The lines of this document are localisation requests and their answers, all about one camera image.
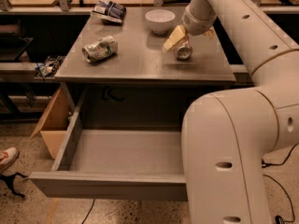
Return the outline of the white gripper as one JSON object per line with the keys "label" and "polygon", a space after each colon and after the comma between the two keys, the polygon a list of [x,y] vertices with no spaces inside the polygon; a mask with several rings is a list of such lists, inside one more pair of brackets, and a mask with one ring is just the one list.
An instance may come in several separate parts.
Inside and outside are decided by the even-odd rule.
{"label": "white gripper", "polygon": [[212,38],[215,36],[214,28],[212,27],[214,21],[216,20],[216,14],[212,13],[210,18],[199,19],[196,18],[191,11],[190,6],[185,8],[184,14],[182,16],[182,24],[178,25],[171,35],[163,44],[163,52],[167,53],[176,44],[181,42],[187,37],[187,32],[190,35],[201,35]]}

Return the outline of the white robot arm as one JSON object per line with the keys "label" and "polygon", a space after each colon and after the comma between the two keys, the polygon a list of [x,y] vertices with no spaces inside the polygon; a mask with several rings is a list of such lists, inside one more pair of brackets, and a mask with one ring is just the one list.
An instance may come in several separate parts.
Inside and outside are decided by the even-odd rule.
{"label": "white robot arm", "polygon": [[272,224],[262,157],[299,142],[299,48],[251,0],[192,0],[181,25],[220,21],[252,87],[216,91],[187,109],[181,131],[192,224]]}

